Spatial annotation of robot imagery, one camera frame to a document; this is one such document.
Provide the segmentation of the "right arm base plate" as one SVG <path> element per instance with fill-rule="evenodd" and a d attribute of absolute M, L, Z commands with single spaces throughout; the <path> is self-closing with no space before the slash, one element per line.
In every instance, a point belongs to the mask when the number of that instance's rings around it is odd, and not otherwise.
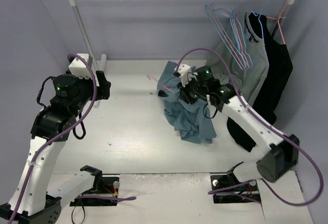
<path fill-rule="evenodd" d="M 242 185 L 234 176 L 234 169 L 241 163 L 235 165 L 226 174 L 211 174 L 212 191 L 218 191 L 212 194 L 214 204 L 229 204 L 229 203 L 259 203 L 261 197 L 256 181 Z"/>

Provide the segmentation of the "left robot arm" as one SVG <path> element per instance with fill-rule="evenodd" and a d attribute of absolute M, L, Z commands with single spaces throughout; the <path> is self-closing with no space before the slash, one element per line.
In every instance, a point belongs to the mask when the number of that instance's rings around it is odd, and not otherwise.
<path fill-rule="evenodd" d="M 56 223 L 63 207 L 89 191 L 101 190 L 102 172 L 84 166 L 71 181 L 56 190 L 48 191 L 50 178 L 70 133 L 83 124 L 91 111 L 87 103 L 108 99 L 111 83 L 103 71 L 90 78 L 73 74 L 50 76 L 55 96 L 49 106 L 37 114 L 32 129 L 29 154 L 16 188 L 8 203 L 1 205 L 1 218 L 9 223 Z"/>

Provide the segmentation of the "blue t shirt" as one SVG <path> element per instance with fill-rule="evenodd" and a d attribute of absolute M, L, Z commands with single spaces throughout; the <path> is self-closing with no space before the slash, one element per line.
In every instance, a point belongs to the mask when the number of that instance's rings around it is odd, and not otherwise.
<path fill-rule="evenodd" d="M 181 140 L 195 144 L 211 144 L 217 134 L 209 119 L 210 111 L 205 107 L 206 102 L 198 100 L 189 105 L 179 99 L 177 88 L 180 79 L 173 75 L 177 63 L 167 62 L 159 81 L 174 92 L 162 91 L 157 84 L 157 96 L 163 102 L 164 116 L 168 123 L 178 132 Z"/>

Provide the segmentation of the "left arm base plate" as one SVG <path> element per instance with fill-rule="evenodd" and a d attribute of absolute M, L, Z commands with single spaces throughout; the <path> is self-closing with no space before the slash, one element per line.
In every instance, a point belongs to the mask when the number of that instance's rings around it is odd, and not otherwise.
<path fill-rule="evenodd" d="M 119 176 L 118 175 L 103 175 L 102 170 L 92 166 L 85 165 L 80 168 L 81 172 L 88 172 L 94 176 L 95 180 L 92 188 L 81 193 L 82 196 L 92 195 L 93 197 L 76 199 L 70 202 L 70 207 L 109 207 L 117 206 L 114 200 L 106 200 L 95 198 L 95 196 L 118 197 Z"/>

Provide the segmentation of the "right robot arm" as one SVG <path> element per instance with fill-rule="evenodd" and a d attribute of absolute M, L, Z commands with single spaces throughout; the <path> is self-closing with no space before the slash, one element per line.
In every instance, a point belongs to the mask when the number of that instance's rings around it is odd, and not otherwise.
<path fill-rule="evenodd" d="M 239 189 L 245 181 L 265 179 L 276 182 L 298 161 L 298 150 L 288 143 L 284 134 L 275 130 L 264 118 L 249 106 L 231 84 L 222 85 L 215 79 L 211 68 L 200 67 L 192 72 L 191 67 L 175 68 L 181 81 L 177 85 L 180 98 L 189 104 L 202 99 L 208 105 L 238 124 L 256 143 L 263 157 L 250 162 L 240 162 L 227 172 L 227 183 Z"/>

